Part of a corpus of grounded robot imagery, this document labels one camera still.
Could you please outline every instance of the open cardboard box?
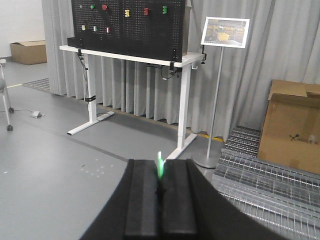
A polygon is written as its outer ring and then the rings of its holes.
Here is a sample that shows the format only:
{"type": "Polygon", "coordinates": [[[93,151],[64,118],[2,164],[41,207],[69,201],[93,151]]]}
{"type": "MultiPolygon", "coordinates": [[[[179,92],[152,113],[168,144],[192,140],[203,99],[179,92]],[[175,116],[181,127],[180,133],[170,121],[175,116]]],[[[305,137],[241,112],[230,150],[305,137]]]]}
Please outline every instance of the open cardboard box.
{"type": "Polygon", "coordinates": [[[10,43],[12,60],[20,64],[47,62],[46,41],[20,41],[10,43]]]}
{"type": "Polygon", "coordinates": [[[320,85],[272,81],[258,157],[320,174],[320,85]]]}

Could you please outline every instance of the caster wheel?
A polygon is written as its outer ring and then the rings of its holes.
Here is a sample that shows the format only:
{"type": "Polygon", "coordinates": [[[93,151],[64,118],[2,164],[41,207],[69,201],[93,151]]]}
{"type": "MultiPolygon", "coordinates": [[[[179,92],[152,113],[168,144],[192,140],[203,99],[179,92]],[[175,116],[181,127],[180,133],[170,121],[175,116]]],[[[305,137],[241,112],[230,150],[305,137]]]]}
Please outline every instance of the caster wheel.
{"type": "Polygon", "coordinates": [[[8,125],[8,126],[6,127],[6,130],[7,130],[7,131],[13,131],[13,130],[14,130],[14,127],[13,127],[12,125],[8,125]]]}

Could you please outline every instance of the floor grate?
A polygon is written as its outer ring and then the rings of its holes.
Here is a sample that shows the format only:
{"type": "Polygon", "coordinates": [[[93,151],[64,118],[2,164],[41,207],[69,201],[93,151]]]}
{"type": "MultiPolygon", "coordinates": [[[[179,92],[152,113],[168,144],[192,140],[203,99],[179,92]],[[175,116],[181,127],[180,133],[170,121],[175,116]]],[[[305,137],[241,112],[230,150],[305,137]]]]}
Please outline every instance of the floor grate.
{"type": "Polygon", "coordinates": [[[212,185],[246,215],[295,240],[320,240],[320,176],[257,157],[260,132],[236,127],[212,185]]]}
{"type": "Polygon", "coordinates": [[[260,134],[261,132],[258,130],[237,126],[226,140],[225,148],[237,153],[257,157],[260,134]]]}
{"type": "Polygon", "coordinates": [[[49,78],[26,82],[26,83],[23,83],[22,86],[48,92],[48,93],[50,92],[49,78]]]}

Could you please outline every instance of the picture frame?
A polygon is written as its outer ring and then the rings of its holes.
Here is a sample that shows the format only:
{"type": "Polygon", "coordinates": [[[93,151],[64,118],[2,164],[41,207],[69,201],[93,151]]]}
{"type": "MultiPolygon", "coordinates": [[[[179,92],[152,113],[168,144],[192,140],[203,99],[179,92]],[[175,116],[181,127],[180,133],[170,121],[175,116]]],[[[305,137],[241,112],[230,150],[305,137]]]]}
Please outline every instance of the picture frame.
{"type": "Polygon", "coordinates": [[[202,45],[246,48],[250,19],[207,16],[202,45]]]}

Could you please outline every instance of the pegboard panel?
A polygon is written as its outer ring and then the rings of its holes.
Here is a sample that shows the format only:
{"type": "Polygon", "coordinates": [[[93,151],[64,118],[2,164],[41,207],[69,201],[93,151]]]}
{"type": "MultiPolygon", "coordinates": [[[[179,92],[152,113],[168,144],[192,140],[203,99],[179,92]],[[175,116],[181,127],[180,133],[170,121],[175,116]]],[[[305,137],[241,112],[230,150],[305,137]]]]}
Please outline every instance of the pegboard panel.
{"type": "Polygon", "coordinates": [[[71,2],[75,36],[70,46],[182,61],[186,0],[71,2]]]}

